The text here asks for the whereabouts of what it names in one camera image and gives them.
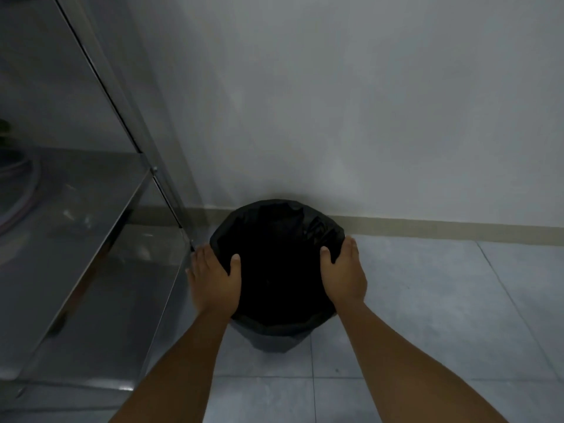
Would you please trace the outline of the person's right hand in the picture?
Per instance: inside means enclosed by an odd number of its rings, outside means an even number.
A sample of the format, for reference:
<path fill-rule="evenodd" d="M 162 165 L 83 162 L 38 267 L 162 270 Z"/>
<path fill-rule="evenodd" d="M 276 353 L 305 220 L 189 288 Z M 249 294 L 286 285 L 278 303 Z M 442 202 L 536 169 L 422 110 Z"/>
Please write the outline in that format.
<path fill-rule="evenodd" d="M 332 271 L 320 272 L 325 293 L 340 315 L 348 308 L 363 305 L 367 292 L 367 278 L 353 237 L 345 237 L 340 255 L 334 263 Z"/>

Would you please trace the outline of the person's left forearm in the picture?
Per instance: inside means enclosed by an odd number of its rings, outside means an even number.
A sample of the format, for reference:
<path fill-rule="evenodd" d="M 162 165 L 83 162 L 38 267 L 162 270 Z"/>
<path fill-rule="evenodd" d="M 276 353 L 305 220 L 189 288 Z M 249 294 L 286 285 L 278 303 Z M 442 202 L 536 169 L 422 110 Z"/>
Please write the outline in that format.
<path fill-rule="evenodd" d="M 109 423 L 203 423 L 216 357 L 235 309 L 206 305 Z"/>

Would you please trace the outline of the person's left hand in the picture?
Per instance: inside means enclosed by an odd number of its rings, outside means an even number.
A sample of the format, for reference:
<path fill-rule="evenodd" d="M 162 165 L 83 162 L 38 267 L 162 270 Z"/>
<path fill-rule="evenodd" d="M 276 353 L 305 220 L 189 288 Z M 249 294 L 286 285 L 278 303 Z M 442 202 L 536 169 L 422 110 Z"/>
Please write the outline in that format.
<path fill-rule="evenodd" d="M 229 278 L 209 244 L 191 254 L 186 270 L 192 301 L 197 314 L 213 313 L 229 320 L 239 306 L 241 278 Z"/>

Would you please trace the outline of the grey waste bin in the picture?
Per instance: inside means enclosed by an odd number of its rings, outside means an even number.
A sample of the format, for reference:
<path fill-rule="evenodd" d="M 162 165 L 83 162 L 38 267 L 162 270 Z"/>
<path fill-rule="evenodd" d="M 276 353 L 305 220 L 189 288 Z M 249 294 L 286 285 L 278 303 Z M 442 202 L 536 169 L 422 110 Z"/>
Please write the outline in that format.
<path fill-rule="evenodd" d="M 315 329 L 323 324 L 324 323 L 320 323 L 311 327 L 300 328 L 298 331 L 293 331 L 291 335 L 271 335 L 253 331 L 249 327 L 245 327 L 239 321 L 230 322 L 231 327 L 241 334 L 252 347 L 259 351 L 272 354 L 284 354 L 296 348 L 305 341 Z"/>

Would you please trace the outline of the person's right forearm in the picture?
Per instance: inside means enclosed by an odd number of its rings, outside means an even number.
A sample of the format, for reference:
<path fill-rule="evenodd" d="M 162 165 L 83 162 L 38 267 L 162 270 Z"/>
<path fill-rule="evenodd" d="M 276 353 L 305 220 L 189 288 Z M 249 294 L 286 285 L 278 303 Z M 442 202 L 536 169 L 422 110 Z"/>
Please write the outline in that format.
<path fill-rule="evenodd" d="M 382 423 L 508 423 L 443 364 L 409 343 L 358 299 L 335 308 Z"/>

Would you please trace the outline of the black bin liner bag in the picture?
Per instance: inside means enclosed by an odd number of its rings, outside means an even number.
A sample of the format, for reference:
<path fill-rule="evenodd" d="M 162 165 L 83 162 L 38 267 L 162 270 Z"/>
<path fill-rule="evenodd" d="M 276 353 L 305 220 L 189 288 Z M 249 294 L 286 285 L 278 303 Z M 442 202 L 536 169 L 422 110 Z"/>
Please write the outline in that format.
<path fill-rule="evenodd" d="M 232 319 L 257 334 L 308 333 L 335 315 L 321 280 L 320 250 L 340 255 L 344 229 L 328 215 L 289 199 L 267 199 L 230 213 L 209 244 L 229 271 L 241 258 L 241 295 Z"/>

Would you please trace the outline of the stainless steel shelf rack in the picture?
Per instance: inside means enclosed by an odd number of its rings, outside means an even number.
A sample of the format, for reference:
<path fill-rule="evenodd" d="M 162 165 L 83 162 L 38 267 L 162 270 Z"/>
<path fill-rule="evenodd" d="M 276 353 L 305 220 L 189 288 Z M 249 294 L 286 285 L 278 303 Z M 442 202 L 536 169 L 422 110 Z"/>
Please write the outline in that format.
<path fill-rule="evenodd" d="M 134 0 L 0 0 L 0 423 L 107 423 L 166 342 L 192 223 Z"/>

